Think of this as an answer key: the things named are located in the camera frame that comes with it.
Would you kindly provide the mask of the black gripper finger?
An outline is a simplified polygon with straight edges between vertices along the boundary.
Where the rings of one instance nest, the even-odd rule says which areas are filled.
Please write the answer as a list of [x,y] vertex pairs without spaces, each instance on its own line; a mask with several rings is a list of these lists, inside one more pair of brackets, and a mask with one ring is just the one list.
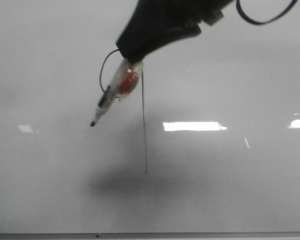
[[153,41],[164,29],[165,17],[157,0],[139,0],[116,46],[123,58],[131,63],[142,60],[156,50]]
[[175,41],[196,37],[201,33],[200,23],[214,25],[223,18],[222,10],[232,2],[231,0],[158,1],[162,6],[165,26],[154,39],[156,49],[151,52]]

